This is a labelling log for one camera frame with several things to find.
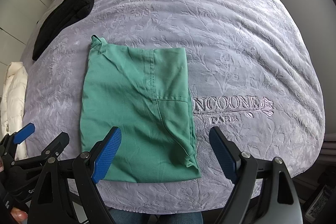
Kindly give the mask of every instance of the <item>fingernail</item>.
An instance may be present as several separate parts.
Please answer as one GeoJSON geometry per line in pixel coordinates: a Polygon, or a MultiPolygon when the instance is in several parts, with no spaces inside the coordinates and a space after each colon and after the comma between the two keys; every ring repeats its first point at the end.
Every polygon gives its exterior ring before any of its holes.
{"type": "Polygon", "coordinates": [[[22,211],[17,212],[16,215],[17,215],[17,218],[19,218],[20,220],[25,220],[28,218],[28,215],[22,211]]]}

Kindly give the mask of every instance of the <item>silver rivet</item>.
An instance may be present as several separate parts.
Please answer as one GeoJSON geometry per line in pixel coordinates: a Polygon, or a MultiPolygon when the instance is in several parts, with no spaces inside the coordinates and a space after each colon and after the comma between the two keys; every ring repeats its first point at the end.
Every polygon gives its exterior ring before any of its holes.
{"type": "Polygon", "coordinates": [[[48,163],[52,164],[52,163],[55,162],[55,160],[56,160],[56,159],[55,159],[54,157],[51,157],[51,158],[48,159],[48,163]]]}
{"type": "Polygon", "coordinates": [[[249,152],[247,152],[247,151],[243,151],[243,152],[241,152],[241,155],[242,155],[244,158],[247,158],[247,159],[251,156],[251,154],[250,154],[249,152]]]}
{"type": "Polygon", "coordinates": [[[87,157],[89,157],[90,156],[90,153],[89,152],[83,152],[83,153],[81,153],[81,158],[82,159],[86,159],[87,157]]]}
{"type": "Polygon", "coordinates": [[[279,157],[275,157],[274,158],[275,162],[278,163],[278,164],[282,164],[284,161],[282,160],[282,158],[279,158],[279,157]]]}

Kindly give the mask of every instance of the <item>blue gripper pad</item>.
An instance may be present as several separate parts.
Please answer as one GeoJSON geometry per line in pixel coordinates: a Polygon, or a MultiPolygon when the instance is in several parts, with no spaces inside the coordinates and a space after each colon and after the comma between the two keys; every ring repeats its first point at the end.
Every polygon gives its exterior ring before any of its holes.
{"type": "Polygon", "coordinates": [[[235,184],[238,181],[236,162],[214,129],[209,132],[209,142],[225,177],[235,184]]]}
{"type": "Polygon", "coordinates": [[[14,144],[22,143],[25,139],[27,139],[34,132],[35,132],[35,126],[33,123],[30,122],[25,127],[23,127],[21,130],[15,133],[13,143],[14,144]]]}
{"type": "Polygon", "coordinates": [[[120,144],[121,130],[117,128],[94,162],[93,174],[91,176],[94,183],[98,183],[99,180],[106,176],[120,144]]]}

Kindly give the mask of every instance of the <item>green pants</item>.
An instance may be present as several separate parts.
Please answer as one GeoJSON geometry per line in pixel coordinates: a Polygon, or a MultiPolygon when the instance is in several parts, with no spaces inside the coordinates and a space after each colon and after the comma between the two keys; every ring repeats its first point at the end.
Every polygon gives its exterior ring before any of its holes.
{"type": "Polygon", "coordinates": [[[122,142],[105,180],[201,177],[184,48],[144,50],[92,37],[80,118],[82,150],[111,127],[122,142]]]}

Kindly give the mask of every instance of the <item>person's leg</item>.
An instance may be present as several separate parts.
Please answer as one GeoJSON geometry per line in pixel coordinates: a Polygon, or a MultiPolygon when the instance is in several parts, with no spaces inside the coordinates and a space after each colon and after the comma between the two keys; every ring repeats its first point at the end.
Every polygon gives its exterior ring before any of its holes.
{"type": "Polygon", "coordinates": [[[203,224],[201,212],[160,215],[159,224],[203,224]]]}
{"type": "Polygon", "coordinates": [[[109,210],[116,224],[147,224],[151,215],[128,212],[117,209],[109,210]]]}

